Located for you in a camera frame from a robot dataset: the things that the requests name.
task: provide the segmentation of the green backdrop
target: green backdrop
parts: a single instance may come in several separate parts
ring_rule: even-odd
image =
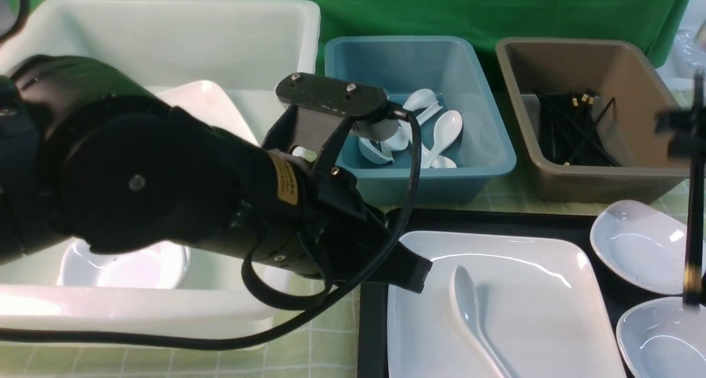
[[[36,7],[43,0],[33,0]],[[449,34],[470,41],[492,86],[494,46],[506,36],[622,39],[663,64],[688,0],[311,0],[321,7],[321,48],[338,36]],[[323,69],[319,54],[318,70]]]

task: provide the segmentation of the table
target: table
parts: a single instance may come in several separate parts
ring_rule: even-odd
[[[469,204],[424,205],[435,209],[502,212],[545,212],[597,215],[598,204],[545,203],[523,182],[519,167],[493,179]],[[686,221],[688,182],[652,206]],[[320,283],[293,278],[290,292],[311,294]],[[199,352],[172,349],[77,348],[0,345],[0,376],[75,378],[354,378],[360,293],[347,295],[309,325],[257,350]],[[279,312],[275,323],[295,315]]]

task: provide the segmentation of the brown plastic bin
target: brown plastic bin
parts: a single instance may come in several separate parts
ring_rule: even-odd
[[[655,134],[655,114],[676,106],[643,53],[622,41],[510,38],[496,53],[517,122],[532,160],[537,197],[551,201],[650,203],[688,177],[689,162],[668,159],[671,136]],[[539,101],[545,93],[593,89],[600,101],[593,115],[615,97],[598,125],[606,151],[622,167],[558,165],[539,149]]]

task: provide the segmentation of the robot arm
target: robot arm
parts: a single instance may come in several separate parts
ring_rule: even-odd
[[[164,104],[94,59],[34,56],[19,64],[0,79],[0,263],[68,237],[85,239],[96,254],[170,240],[243,258],[250,292],[273,307],[306,310],[304,322],[365,279],[421,292],[431,262],[399,244],[404,223],[389,232],[384,215],[356,191],[355,177],[335,166],[351,130],[386,139],[397,126],[390,119],[410,116],[417,156],[413,115],[379,88],[312,74],[283,79],[276,93],[290,107],[260,148]],[[316,152],[316,160],[293,156],[297,146]],[[252,262],[319,278],[325,290],[280,293],[257,277]],[[329,294],[333,283],[339,288]],[[283,326],[272,331],[288,332]],[[64,334],[10,337],[201,349],[273,339]],[[0,330],[0,340],[8,335]]]

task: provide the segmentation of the black cable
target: black cable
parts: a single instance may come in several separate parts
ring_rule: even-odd
[[[593,127],[590,127],[590,129],[588,130],[589,136],[593,136],[594,134],[596,134],[598,132],[598,124],[603,119],[603,116],[605,116],[605,114],[608,113],[608,109],[610,109],[611,106],[613,106],[615,101],[616,101],[615,97],[612,97],[611,100],[608,101],[608,104],[606,105],[606,107],[603,108],[603,110],[601,111],[600,114],[598,114],[596,121],[593,122]],[[574,149],[573,153],[569,156],[568,159],[566,159],[567,163],[573,164],[574,160],[576,160],[576,158],[578,157],[578,154],[581,152],[581,150],[583,150],[583,147],[586,145],[587,141],[588,141],[587,137],[583,137],[583,139],[581,139],[581,142],[578,144],[576,149]]]
[[[25,27],[27,19],[30,16],[30,0],[20,0],[20,6],[17,11],[17,18],[12,28],[8,29],[2,36],[0,36],[0,44],[5,41],[12,39],[16,34],[20,33],[22,28]]]
[[[413,150],[411,154],[411,169],[409,172],[407,193],[399,212],[399,217],[391,230],[387,243],[371,258],[370,262],[350,280],[341,285],[341,287],[331,292],[318,307],[305,310],[291,320],[279,326],[272,327],[270,330],[241,338],[199,339],[103,331],[45,331],[0,328],[0,341],[31,343],[113,343],[120,345],[158,346],[194,350],[232,350],[262,345],[263,343],[280,338],[310,322],[310,320],[340,301],[346,294],[353,291],[355,287],[358,287],[358,285],[380,267],[397,245],[399,238],[403,235],[409,216],[413,211],[416,190],[419,185],[419,172],[421,170],[421,128],[414,114],[407,111],[396,111],[393,114],[403,114],[404,119],[409,121],[409,126],[411,127],[411,149]]]

